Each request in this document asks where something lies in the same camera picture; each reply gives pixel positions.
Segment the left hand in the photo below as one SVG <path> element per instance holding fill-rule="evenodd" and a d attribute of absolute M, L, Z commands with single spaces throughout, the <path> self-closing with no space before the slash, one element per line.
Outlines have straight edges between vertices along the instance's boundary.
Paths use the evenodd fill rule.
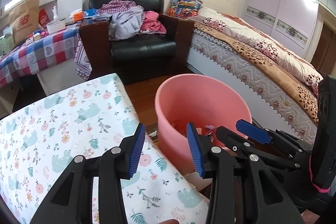
<path fill-rule="evenodd" d="M 160 222 L 159 224 L 179 224 L 179 222 L 176 219 L 168 219 L 163 222 Z"/>

